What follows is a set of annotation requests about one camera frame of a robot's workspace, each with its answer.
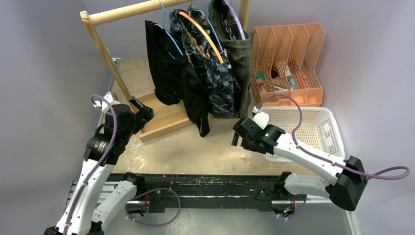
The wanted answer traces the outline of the orange hanger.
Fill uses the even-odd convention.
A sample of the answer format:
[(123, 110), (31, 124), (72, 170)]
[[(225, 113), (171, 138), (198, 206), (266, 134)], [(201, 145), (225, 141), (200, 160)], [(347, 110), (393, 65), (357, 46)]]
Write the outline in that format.
[(215, 52), (219, 62), (221, 64), (224, 63), (224, 60), (219, 52), (219, 50), (217, 49), (217, 47), (215, 46), (214, 42), (212, 41), (212, 39), (210, 38), (210, 36), (206, 33), (206, 31), (191, 17), (189, 16), (187, 13), (183, 12), (183, 11), (179, 11), (178, 12), (179, 15), (183, 16), (184, 18), (186, 18), (187, 20), (189, 20), (193, 25), (195, 25), (195, 27), (202, 33), (202, 35), (206, 38), (206, 40), (208, 41), (208, 43), (210, 44), (210, 46), (212, 47), (213, 51)]

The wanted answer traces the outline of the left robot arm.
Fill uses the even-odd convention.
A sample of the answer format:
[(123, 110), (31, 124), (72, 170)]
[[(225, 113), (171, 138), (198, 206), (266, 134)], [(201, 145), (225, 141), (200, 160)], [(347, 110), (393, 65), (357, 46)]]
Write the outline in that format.
[(105, 121), (87, 141), (75, 190), (62, 217), (45, 230), (46, 235), (103, 235), (129, 199), (140, 200), (146, 194), (144, 177), (127, 172), (110, 195), (98, 201), (130, 138), (153, 119), (154, 110), (132, 96), (129, 102), (138, 109), (134, 113), (113, 92), (94, 94), (91, 102), (104, 114)]

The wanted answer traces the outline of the light blue wire hanger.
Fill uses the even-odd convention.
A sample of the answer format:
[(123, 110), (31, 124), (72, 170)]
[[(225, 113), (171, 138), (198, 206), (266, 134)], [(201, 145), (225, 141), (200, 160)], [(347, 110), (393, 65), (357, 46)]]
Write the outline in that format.
[(166, 30), (165, 26), (166, 26), (166, 9), (164, 6), (164, 3), (162, 0), (159, 0), (160, 4), (161, 4), (161, 8), (162, 8), (162, 25), (160, 25), (159, 23), (154, 23), (155, 26), (159, 27), (160, 29), (163, 29), (165, 34), (170, 38), (170, 40), (172, 41), (173, 45), (175, 46), (175, 48), (177, 49), (178, 53), (183, 56), (183, 52), (180, 49), (180, 47), (178, 46), (176, 40), (172, 37), (172, 35)]

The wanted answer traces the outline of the dark shark print shorts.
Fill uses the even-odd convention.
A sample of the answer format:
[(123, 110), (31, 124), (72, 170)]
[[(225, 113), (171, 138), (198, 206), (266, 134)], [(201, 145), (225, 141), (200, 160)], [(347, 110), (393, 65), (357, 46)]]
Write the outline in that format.
[[(234, 97), (234, 82), (228, 71), (227, 62), (221, 64), (202, 33), (189, 20), (178, 14), (179, 11), (183, 11), (191, 16), (206, 31), (219, 50), (208, 22), (197, 10), (194, 7), (189, 7), (187, 10), (172, 10), (169, 13), (170, 31), (179, 42), (179, 46), (185, 50), (191, 65), (201, 79), (203, 91), (208, 98), (209, 112), (220, 118), (237, 117), (239, 116), (239, 111)], [(190, 44), (185, 34), (186, 31), (197, 40), (197, 44), (201, 45), (205, 52), (210, 54), (210, 58), (203, 57), (195, 49), (196, 47)]]

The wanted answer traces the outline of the black shorts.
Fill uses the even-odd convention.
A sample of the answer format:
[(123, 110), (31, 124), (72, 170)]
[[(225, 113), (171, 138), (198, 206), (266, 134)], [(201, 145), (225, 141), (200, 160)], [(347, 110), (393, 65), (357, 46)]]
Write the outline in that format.
[(202, 82), (185, 54), (181, 56), (163, 29), (145, 21), (147, 58), (155, 95), (165, 105), (184, 103), (187, 117), (197, 125), (200, 137), (210, 132), (207, 99)]

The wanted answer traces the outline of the white plastic basket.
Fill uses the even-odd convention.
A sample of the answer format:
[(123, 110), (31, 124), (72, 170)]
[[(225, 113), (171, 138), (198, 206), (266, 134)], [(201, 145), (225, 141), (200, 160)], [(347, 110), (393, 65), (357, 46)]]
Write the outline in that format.
[(300, 113), (296, 106), (265, 106), (259, 109), (269, 115), (269, 124), (291, 134), (293, 129), (299, 143), (317, 148), (325, 153), (345, 158), (344, 144), (337, 122), (328, 108), (301, 107)]

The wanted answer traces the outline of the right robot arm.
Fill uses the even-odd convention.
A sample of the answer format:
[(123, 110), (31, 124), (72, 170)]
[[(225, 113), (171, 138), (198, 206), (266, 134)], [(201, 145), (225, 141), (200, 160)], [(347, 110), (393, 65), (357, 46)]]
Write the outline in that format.
[(354, 156), (345, 159), (331, 155), (293, 140), (292, 134), (266, 124), (267, 119), (267, 114), (260, 112), (233, 126), (235, 134), (242, 139), (241, 147), (284, 157), (315, 173), (314, 176), (282, 173), (275, 184), (276, 196), (287, 199), (291, 195), (314, 195), (329, 199), (343, 210), (355, 211), (368, 184), (362, 161)]

